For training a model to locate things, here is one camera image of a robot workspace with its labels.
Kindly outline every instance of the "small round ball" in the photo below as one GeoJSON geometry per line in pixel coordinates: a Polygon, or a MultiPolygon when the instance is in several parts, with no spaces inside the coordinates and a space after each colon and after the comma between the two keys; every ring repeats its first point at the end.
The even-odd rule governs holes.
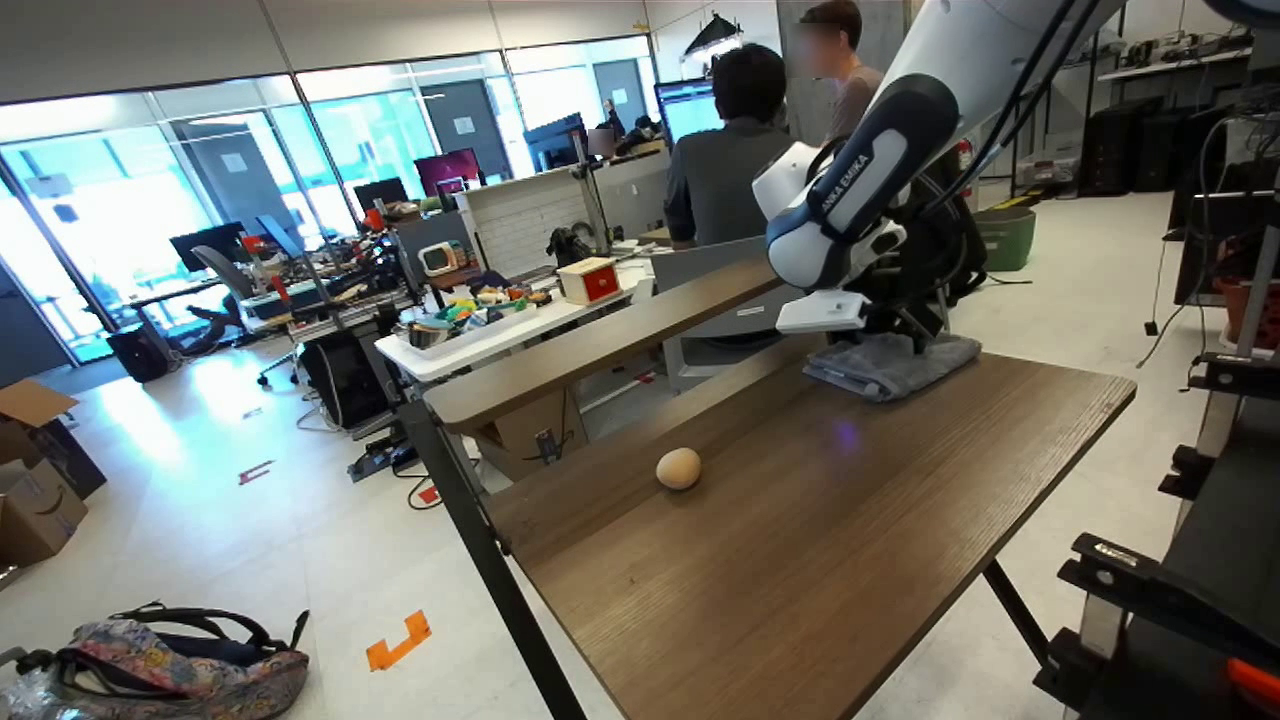
{"type": "Polygon", "coordinates": [[[692,450],[672,450],[651,473],[663,488],[692,488],[705,475],[705,462],[692,450]]]}

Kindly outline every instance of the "orange object on floor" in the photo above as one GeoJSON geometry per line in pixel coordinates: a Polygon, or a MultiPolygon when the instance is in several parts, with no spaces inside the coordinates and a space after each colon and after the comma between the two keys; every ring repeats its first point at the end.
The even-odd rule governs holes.
{"type": "Polygon", "coordinates": [[[420,648],[430,635],[426,612],[411,612],[403,616],[407,635],[388,648],[388,640],[368,643],[368,669],[372,671],[388,671],[390,663],[400,663],[411,648],[420,648]]]}
{"type": "Polygon", "coordinates": [[[1259,671],[1242,661],[1226,661],[1226,682],[1242,699],[1251,699],[1268,715],[1280,715],[1280,676],[1259,671]]]}

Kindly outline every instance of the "shelf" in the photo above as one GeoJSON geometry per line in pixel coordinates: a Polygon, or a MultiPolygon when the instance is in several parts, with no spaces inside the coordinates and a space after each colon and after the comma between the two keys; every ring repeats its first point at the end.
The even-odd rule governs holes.
{"type": "Polygon", "coordinates": [[[1143,64],[1143,68],[1116,68],[1094,75],[1098,85],[1121,85],[1121,80],[1137,80],[1137,75],[1166,75],[1166,72],[1186,72],[1186,68],[1208,68],[1208,64],[1240,64],[1246,62],[1251,50],[1237,50],[1237,54],[1215,54],[1215,55],[1197,55],[1197,62],[1170,62],[1170,64],[1143,64]]]}

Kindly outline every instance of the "cardboard box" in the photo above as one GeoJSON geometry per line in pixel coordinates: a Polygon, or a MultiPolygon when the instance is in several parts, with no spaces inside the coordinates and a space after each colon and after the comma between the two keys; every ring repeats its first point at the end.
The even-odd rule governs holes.
{"type": "Polygon", "coordinates": [[[612,255],[587,255],[560,270],[560,289],[566,303],[595,303],[598,295],[614,295],[614,261],[612,255]]]}
{"type": "Polygon", "coordinates": [[[530,475],[573,450],[587,444],[587,426],[575,408],[573,390],[550,390],[509,416],[493,422],[479,438],[479,457],[509,481],[530,475]]]}
{"type": "Polygon", "coordinates": [[[49,462],[0,463],[0,567],[57,556],[79,521],[79,498],[49,462]]]}
{"type": "Polygon", "coordinates": [[[34,382],[0,390],[0,463],[38,463],[49,462],[62,483],[85,500],[109,483],[109,475],[86,462],[79,442],[68,434],[62,412],[71,398],[59,398],[34,382]]]}

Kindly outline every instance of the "floor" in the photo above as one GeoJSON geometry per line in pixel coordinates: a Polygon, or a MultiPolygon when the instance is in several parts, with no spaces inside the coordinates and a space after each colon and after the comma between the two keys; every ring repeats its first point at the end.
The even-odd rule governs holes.
{"type": "MultiPolygon", "coordinates": [[[[1177,252],[1161,270],[1165,217],[1166,198],[1039,206],[1029,273],[954,313],[986,354],[1141,382],[1137,404],[1001,556],[1043,629],[1079,619],[1079,591],[1054,582],[1074,533],[1150,556],[1170,533],[1177,504],[1155,498],[1155,481],[1170,450],[1197,442],[1202,391],[1184,391],[1201,313],[1170,320],[1137,368],[1150,343],[1155,275],[1155,317],[1166,317],[1177,252]]],[[[360,444],[285,376],[276,391],[252,383],[271,354],[252,343],[155,383],[115,382],[79,398],[75,438],[112,483],[57,562],[0,591],[0,643],[49,648],[79,619],[149,602],[240,610],[281,635],[312,610],[312,685],[290,715],[545,715],[446,518],[411,511],[411,481],[379,473],[351,483],[360,444]],[[396,643],[411,612],[426,616],[430,640],[390,671],[368,671],[364,648],[396,643]]],[[[587,714],[614,715],[563,635],[550,643],[587,714]]],[[[1062,715],[1029,682],[1032,658],[970,584],[859,715],[1062,715]]]]}

